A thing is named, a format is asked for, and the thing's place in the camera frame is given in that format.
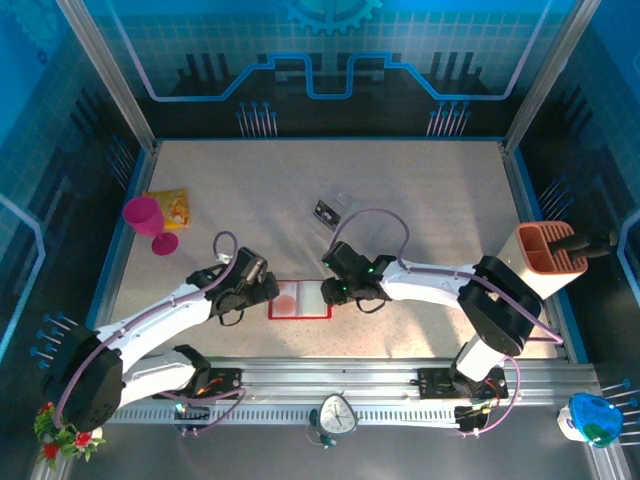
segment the analog clock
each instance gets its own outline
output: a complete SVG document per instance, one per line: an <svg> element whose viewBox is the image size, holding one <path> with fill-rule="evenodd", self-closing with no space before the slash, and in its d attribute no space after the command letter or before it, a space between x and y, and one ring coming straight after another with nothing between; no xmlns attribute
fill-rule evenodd
<svg viewBox="0 0 640 480"><path fill-rule="evenodd" d="M337 393L329 395L325 399L320 407L318 417L320 433L332 437L351 433L358 426L358 419L353 408L342 395Z"/></svg>

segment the beige tabletop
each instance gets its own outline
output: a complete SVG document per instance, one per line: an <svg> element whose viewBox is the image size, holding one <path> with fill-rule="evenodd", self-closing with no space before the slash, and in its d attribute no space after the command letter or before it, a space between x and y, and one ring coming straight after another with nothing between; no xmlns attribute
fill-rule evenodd
<svg viewBox="0 0 640 480"><path fill-rule="evenodd" d="M180 187L189 191L191 227L178 232L180 247L168 257L154 255L151 239L136 236L112 322L213 265L211 242L220 230L265 257L278 279L331 276L320 262L331 232L312 215L327 192L404 217L412 229L406 258L421 263L475 263L483 253L496 254L517 224L493 142L165 141L149 190ZM402 231L374 214L352 222L344 239L373 259L394 254ZM229 251L230 242L223 248ZM220 356L453 357L473 334L464 314L425 302L391 302L373 315L346 305L330 320L281 321L268 320L267 306L259 305L235 327L214 319L170 345ZM551 356L552 347L535 343L523 354Z"/></svg>

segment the blue cap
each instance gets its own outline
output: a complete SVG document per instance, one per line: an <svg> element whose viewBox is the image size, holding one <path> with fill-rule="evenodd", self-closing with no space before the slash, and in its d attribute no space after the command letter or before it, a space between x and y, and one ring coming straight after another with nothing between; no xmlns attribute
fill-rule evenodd
<svg viewBox="0 0 640 480"><path fill-rule="evenodd" d="M609 400L577 393L569 400L573 424L591 445L606 447L620 436L624 416Z"/></svg>

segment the glass panel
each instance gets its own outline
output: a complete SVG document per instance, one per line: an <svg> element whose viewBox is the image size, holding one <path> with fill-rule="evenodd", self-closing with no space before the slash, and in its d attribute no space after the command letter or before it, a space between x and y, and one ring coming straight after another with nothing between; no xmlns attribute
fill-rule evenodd
<svg viewBox="0 0 640 480"><path fill-rule="evenodd" d="M638 22L637 2L602 2L521 144L543 218L620 236L617 252L590 260L567 293L604 385L629 377L633 388L640 383ZM640 467L638 455L633 462Z"/></svg>
<svg viewBox="0 0 640 480"><path fill-rule="evenodd" d="M28 478L48 364L31 350L55 354L45 314L84 322L139 147L54 1L0 13L0 464Z"/></svg>
<svg viewBox="0 0 640 480"><path fill-rule="evenodd" d="M502 136L571 0L87 2L159 137Z"/></svg>

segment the red flower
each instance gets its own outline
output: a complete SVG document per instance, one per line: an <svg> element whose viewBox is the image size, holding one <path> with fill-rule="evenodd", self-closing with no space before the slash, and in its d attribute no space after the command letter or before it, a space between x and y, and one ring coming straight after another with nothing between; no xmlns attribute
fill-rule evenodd
<svg viewBox="0 0 640 480"><path fill-rule="evenodd" d="M84 448L87 447L87 445L89 445L89 442L91 442L91 432L89 432L89 433L82 433L82 432L76 433L75 445L76 445L77 448L84 449Z"/></svg>
<svg viewBox="0 0 640 480"><path fill-rule="evenodd" d="M44 413L44 412L48 412L49 410L53 409L53 402L47 402L45 403L42 408L38 411L38 414L40 413Z"/></svg>
<svg viewBox="0 0 640 480"><path fill-rule="evenodd" d="M55 460L56 455L58 455L58 450L60 450L60 445L55 443L45 443L42 453L44 454L44 458L47 460Z"/></svg>

